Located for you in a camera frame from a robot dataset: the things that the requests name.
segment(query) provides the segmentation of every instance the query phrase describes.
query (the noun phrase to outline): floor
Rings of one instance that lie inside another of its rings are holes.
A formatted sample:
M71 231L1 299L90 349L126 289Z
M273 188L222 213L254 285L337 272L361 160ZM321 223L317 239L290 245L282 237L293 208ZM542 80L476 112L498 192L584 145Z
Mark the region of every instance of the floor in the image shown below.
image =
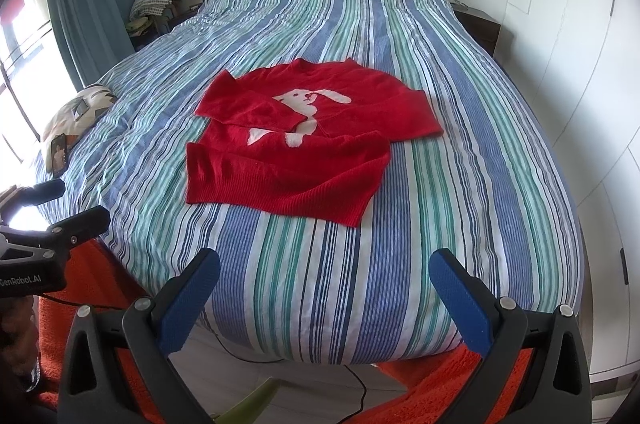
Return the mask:
M224 341L244 359L273 359ZM360 407L362 387L343 366L293 361L252 364L236 359L203 328L194 327L172 363L209 414L224 413L269 377L288 381L280 388L257 424L335 424ZM370 364L351 366L367 387L365 408L404 393L404 386Z

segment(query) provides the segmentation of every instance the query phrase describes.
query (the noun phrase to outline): blue striped duvet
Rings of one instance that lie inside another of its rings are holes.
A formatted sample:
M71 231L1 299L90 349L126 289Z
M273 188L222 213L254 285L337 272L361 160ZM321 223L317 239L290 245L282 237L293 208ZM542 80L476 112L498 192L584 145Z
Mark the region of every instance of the blue striped duvet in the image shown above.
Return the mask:
M425 90L444 137L392 145L356 229L185 204L185 144L206 126L193 111L211 78L294 58L353 58ZM561 176L446 0L206 0L102 82L120 100L73 149L67 193L44 214L107 207L106 244L152 292L216 249L222 275L202 324L236 343L324 363L446 350L459 338L427 271L440 247L524 308L577 306L582 255Z

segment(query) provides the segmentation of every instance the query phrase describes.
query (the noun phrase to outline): green chair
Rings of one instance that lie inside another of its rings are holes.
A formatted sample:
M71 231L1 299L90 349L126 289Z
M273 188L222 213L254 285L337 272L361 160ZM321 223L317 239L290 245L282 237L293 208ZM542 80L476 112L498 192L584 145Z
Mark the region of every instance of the green chair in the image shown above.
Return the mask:
M276 395L282 381L268 378L252 393L222 415L211 415L216 424L252 424Z

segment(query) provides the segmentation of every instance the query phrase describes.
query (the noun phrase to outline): window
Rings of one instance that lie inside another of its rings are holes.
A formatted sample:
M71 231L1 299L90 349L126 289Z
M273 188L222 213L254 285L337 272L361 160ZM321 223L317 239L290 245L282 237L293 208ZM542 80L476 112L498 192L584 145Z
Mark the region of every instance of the window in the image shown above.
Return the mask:
M0 27L1 191L33 181L30 166L40 149L39 136L76 91L56 45L46 0L5 0ZM23 211L12 225L42 228L36 210Z

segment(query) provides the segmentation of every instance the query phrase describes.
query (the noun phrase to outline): white rabbit design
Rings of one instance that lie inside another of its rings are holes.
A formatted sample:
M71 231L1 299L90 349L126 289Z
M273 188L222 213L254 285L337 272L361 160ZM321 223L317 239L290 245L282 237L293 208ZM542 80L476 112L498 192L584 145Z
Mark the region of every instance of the white rabbit design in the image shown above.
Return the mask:
M304 90L304 89L293 89L282 96L275 96L273 99L284 103L287 107L296 111L298 114L306 115L306 121L302 121L297 127L296 131L293 133L286 133L285 140L287 141L287 146L292 148L300 146L302 144L302 138L305 135L309 135L314 133L316 127L318 126L318 122L314 118L318 109L313 106L313 102L318 97L318 94L321 94L324 97L327 97L331 100L334 100L337 103L348 104L351 103L351 98L347 96L343 96L342 94L335 92L333 90ZM246 141L247 146L254 144L256 141L260 140L266 133L271 130L264 130L263 128L250 128L249 130L249 138Z

